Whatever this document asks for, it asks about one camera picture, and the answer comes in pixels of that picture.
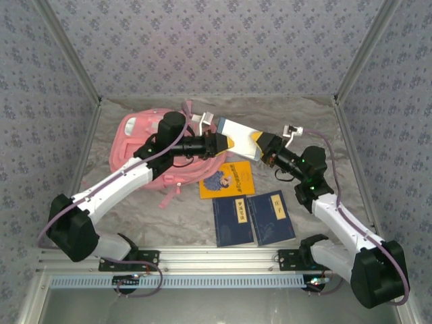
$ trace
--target patterned wall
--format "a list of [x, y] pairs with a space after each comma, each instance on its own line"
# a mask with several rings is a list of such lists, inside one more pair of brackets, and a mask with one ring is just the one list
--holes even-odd
[[0, 12], [0, 323], [15, 323], [92, 104], [31, 1], [0, 1]]
[[432, 323], [432, 4], [403, 1], [344, 103], [386, 238]]
[[98, 92], [333, 94], [382, 0], [50, 0]]

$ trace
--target backpack strap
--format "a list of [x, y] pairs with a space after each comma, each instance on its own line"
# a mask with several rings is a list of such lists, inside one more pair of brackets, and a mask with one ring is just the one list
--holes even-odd
[[174, 198], [175, 195], [180, 193], [180, 186], [181, 184], [177, 184], [177, 186], [174, 186], [168, 193], [167, 195], [164, 197], [164, 199], [161, 201], [161, 203], [159, 204], [159, 208], [166, 208], [169, 204], [169, 202], [172, 200], [172, 198]]

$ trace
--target blue book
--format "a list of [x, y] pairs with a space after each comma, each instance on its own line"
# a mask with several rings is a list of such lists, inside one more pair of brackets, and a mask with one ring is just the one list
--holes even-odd
[[217, 246], [254, 242], [246, 196], [213, 199]]
[[281, 190], [249, 197], [247, 201], [258, 245], [296, 237]]

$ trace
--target anime illustration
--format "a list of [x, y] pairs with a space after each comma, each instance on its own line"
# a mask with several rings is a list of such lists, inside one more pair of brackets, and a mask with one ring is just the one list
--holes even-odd
[[225, 177], [222, 171], [216, 171], [211, 177], [204, 179], [204, 187], [210, 191], [220, 191], [232, 184], [232, 176]]

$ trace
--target book cover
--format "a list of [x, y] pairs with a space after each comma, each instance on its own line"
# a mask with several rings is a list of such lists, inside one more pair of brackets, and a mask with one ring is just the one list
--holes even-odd
[[258, 132], [257, 130], [221, 117], [217, 125], [217, 132], [234, 141], [234, 147], [229, 148], [229, 152], [254, 161], [259, 161], [261, 158], [261, 150], [251, 137], [252, 134]]
[[296, 237], [282, 191], [247, 198], [258, 245]]
[[224, 163], [211, 177], [200, 181], [201, 199], [254, 194], [249, 161]]
[[213, 199], [217, 246], [254, 242], [246, 196]]

